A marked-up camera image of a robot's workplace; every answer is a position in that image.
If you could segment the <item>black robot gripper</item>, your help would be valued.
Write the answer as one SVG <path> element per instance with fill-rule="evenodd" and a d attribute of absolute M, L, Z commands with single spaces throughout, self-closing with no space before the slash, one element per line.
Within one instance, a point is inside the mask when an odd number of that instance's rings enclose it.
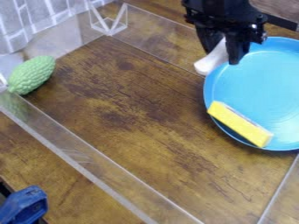
<path fill-rule="evenodd" d="M 266 16 L 248 0 L 181 0 L 181 6 L 205 53 L 213 50 L 225 35 L 230 65 L 236 65 L 248 53 L 249 42 L 260 44 L 266 39 Z"/>

